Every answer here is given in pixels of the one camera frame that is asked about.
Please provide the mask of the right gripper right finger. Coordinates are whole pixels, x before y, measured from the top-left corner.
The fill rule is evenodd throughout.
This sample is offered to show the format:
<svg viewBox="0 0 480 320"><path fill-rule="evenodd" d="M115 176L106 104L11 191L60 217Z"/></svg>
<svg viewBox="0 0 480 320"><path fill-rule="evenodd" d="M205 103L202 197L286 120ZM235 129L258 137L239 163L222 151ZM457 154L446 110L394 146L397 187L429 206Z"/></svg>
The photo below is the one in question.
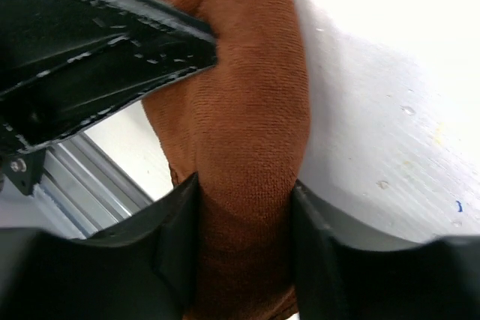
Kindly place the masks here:
<svg viewBox="0 0 480 320"><path fill-rule="evenodd" d="M477 319L479 238L414 244L336 209L297 182L292 267L301 319Z"/></svg>

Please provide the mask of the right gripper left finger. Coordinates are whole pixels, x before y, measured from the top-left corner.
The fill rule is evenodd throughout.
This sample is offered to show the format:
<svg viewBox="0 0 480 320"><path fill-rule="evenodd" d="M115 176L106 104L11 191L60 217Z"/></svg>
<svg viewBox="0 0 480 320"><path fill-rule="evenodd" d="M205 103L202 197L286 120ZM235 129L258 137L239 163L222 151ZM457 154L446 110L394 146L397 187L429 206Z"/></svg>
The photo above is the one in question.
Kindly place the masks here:
<svg viewBox="0 0 480 320"><path fill-rule="evenodd" d="M3 319L181 319L192 303L199 185L85 240L1 231Z"/></svg>

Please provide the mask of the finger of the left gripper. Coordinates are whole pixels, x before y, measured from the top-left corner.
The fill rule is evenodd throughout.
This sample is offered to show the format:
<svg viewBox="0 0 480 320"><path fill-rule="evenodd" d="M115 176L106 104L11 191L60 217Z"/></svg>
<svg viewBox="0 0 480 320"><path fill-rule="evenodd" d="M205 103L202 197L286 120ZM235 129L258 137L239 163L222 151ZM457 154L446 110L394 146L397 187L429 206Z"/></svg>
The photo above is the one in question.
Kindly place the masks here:
<svg viewBox="0 0 480 320"><path fill-rule="evenodd" d="M215 48L161 0L1 0L1 153L68 139L213 67Z"/></svg>

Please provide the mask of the rust brown towel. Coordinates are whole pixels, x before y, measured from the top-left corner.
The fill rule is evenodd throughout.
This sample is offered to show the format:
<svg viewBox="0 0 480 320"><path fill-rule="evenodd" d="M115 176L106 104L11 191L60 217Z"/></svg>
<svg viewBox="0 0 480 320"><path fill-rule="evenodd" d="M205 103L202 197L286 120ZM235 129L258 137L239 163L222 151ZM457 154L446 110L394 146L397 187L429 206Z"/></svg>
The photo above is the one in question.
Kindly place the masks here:
<svg viewBox="0 0 480 320"><path fill-rule="evenodd" d="M208 22L217 66L142 104L174 184L201 188L196 295L188 319L287 319L290 192L310 130L293 0L171 0Z"/></svg>

